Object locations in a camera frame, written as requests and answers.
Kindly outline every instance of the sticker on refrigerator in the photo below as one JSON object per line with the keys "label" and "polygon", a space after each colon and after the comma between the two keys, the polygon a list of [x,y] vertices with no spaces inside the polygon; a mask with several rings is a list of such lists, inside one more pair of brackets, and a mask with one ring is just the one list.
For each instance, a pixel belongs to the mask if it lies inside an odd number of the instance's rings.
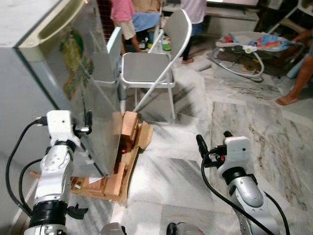
{"label": "sticker on refrigerator", "polygon": [[93,61],[85,55],[83,38],[75,30],[61,42],[60,52],[69,74],[63,85],[63,91],[67,98],[72,100],[81,85],[88,86],[94,70]]}

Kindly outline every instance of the black clamp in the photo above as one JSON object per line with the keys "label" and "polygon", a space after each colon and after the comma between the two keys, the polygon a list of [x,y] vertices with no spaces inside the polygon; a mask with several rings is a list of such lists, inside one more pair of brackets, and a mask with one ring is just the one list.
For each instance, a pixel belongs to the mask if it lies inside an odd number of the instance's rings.
{"label": "black clamp", "polygon": [[88,208],[78,208],[78,203],[75,207],[71,206],[67,208],[67,214],[74,219],[84,219],[84,215],[87,211]]}

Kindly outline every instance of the blue shorts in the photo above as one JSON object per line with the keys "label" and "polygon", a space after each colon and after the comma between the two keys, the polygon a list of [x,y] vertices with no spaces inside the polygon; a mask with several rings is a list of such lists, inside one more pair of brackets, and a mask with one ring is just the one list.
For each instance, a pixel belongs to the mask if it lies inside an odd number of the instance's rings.
{"label": "blue shorts", "polygon": [[202,32],[202,23],[192,24],[191,37],[201,34]]}

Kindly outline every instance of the refrigerator handle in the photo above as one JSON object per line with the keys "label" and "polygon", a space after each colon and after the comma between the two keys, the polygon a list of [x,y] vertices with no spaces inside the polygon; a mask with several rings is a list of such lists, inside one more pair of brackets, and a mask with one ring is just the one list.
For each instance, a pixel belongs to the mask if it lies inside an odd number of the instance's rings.
{"label": "refrigerator handle", "polygon": [[42,43],[47,43],[48,40],[53,38],[61,32],[68,24],[70,24],[85,6],[85,0],[68,0],[61,2],[61,11],[56,15],[49,15],[48,19],[53,19],[42,29],[39,33],[39,39]]}
{"label": "refrigerator handle", "polygon": [[31,35],[19,46],[24,57],[29,62],[45,60],[45,56],[58,41],[58,36],[67,25],[75,20],[85,7],[87,0],[63,0],[34,29]]}

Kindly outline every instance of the person's hand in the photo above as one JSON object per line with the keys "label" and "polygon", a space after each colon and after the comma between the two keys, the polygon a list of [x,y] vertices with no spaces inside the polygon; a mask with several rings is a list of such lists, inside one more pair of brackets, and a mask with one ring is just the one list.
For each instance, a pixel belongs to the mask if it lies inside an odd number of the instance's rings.
{"label": "person's hand", "polygon": [[311,30],[303,31],[293,39],[293,42],[303,42],[307,38],[310,38],[311,35],[312,35]]}

